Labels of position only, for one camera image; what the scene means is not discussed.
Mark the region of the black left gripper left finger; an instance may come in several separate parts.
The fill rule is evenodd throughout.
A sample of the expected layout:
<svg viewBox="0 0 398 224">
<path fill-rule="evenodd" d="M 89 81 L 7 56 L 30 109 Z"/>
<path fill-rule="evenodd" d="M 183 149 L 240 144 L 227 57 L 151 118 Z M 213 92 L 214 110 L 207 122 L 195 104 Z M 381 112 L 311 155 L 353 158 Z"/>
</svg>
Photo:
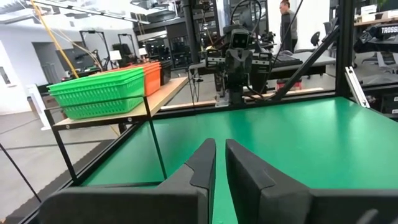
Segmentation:
<svg viewBox="0 0 398 224">
<path fill-rule="evenodd" d="M 47 224 L 211 223 L 216 143 L 206 139 L 189 159 L 155 188 L 70 187 L 39 208 Z"/>
</svg>

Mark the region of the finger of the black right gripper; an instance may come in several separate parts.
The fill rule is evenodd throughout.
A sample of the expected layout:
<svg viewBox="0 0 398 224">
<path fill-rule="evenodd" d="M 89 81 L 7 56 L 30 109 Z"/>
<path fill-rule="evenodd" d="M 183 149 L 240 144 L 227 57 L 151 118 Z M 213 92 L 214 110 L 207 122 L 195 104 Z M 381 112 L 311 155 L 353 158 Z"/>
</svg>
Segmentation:
<svg viewBox="0 0 398 224">
<path fill-rule="evenodd" d="M 206 65 L 220 65 L 227 74 L 237 75 L 239 73 L 239 49 L 228 49 L 225 56 L 220 56 L 218 52 L 208 51 L 205 58 Z"/>
<path fill-rule="evenodd" d="M 251 50 L 238 51 L 238 72 L 249 74 L 252 70 L 268 70 L 272 62 L 270 52 L 253 53 Z"/>
</svg>

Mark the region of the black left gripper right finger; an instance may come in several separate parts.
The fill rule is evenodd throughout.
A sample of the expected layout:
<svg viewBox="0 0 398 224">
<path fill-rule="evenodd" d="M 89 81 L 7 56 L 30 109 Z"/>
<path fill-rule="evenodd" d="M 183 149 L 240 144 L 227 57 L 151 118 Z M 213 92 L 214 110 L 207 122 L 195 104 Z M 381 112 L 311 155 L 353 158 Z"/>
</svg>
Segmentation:
<svg viewBox="0 0 398 224">
<path fill-rule="evenodd" d="M 225 157 L 239 223 L 397 223 L 396 190 L 310 188 L 234 139 Z"/>
</svg>

